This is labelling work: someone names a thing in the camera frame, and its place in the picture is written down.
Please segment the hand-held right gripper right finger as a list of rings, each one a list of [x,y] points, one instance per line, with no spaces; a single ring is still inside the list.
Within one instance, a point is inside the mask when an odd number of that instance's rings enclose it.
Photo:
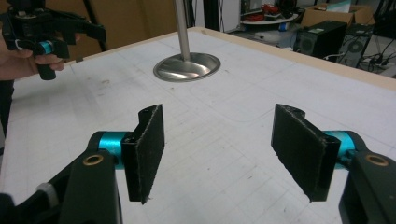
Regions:
[[[276,104],[271,146],[311,202],[324,202],[336,168],[348,168],[355,143],[346,131],[322,131],[301,109]]]

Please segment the open cardboard box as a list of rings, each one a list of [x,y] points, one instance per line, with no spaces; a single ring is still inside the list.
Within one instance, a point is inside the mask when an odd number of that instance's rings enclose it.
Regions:
[[[375,24],[375,16],[370,6],[357,6],[347,4],[346,10],[336,11],[333,4],[319,4],[304,10],[301,21],[303,27],[310,27],[323,21],[341,21],[347,25]]]

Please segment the metal pole stand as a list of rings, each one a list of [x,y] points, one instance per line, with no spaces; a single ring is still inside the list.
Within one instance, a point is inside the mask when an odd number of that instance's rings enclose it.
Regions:
[[[158,62],[153,73],[155,77],[169,82],[187,82],[209,77],[220,69],[221,62],[211,54],[190,51],[184,2],[174,2],[180,53]]]

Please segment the white round table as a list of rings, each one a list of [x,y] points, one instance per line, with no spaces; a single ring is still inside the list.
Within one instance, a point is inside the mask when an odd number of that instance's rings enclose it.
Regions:
[[[293,20],[296,20],[298,18],[298,14],[293,14],[290,18],[288,19],[280,19],[278,18],[276,21],[266,21],[266,20],[261,20],[261,21],[240,21],[240,23],[245,24],[245,25],[272,25],[272,24],[280,24],[284,22],[290,22]]]

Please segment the wooden table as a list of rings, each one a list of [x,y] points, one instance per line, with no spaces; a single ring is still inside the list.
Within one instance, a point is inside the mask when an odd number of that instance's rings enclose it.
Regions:
[[[242,75],[258,73],[270,75],[290,68],[293,72],[302,75],[302,67],[308,66],[315,75],[329,72],[341,77],[355,79],[382,89],[396,91],[396,79],[383,77],[341,64],[327,62],[314,57],[306,56],[293,51],[272,47],[234,35],[209,30],[203,27],[193,27],[188,30],[190,45],[194,51],[212,53],[219,57],[223,67],[235,70]],[[140,41],[121,48],[108,50],[86,57],[87,62],[109,54],[129,50],[128,57],[132,62],[140,64],[156,63],[168,55],[179,50],[176,33],[160,35],[148,40]]]

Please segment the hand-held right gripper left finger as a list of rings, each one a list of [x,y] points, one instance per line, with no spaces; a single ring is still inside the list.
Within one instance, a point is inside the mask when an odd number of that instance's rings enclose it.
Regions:
[[[144,204],[164,151],[163,106],[142,109],[138,121],[131,132],[101,132],[98,148],[108,151],[115,167],[124,171],[129,201]]]

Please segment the black computer tower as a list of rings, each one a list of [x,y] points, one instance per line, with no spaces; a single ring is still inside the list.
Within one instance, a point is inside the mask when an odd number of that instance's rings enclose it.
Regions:
[[[346,30],[347,24],[341,21],[323,21],[305,27],[297,32],[293,50],[320,59],[337,54]]]
[[[346,35],[337,62],[357,68],[373,34],[374,26],[353,23],[346,29]]]

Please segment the brown board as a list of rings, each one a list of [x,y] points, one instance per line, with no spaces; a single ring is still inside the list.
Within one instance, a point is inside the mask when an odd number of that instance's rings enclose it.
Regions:
[[[74,12],[106,29],[105,43],[82,35],[69,47],[71,61],[177,30],[174,0],[46,0],[46,7]]]

